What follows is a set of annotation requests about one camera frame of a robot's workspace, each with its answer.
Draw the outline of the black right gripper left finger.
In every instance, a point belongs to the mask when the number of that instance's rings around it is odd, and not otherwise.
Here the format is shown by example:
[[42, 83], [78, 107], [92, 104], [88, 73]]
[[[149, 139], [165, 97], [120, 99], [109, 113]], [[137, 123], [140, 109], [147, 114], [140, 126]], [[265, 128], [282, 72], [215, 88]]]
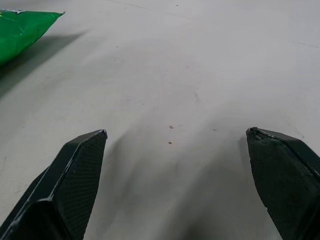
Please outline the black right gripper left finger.
[[98, 192], [107, 132], [80, 135], [60, 149], [0, 227], [2, 240], [82, 240]]

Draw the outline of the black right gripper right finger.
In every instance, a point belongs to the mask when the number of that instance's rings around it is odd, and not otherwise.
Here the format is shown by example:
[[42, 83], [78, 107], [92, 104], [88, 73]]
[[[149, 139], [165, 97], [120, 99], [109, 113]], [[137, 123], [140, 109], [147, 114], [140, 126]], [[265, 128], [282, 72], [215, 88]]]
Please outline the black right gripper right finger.
[[320, 238], [320, 158], [302, 140], [251, 127], [246, 131], [258, 195], [284, 240]]

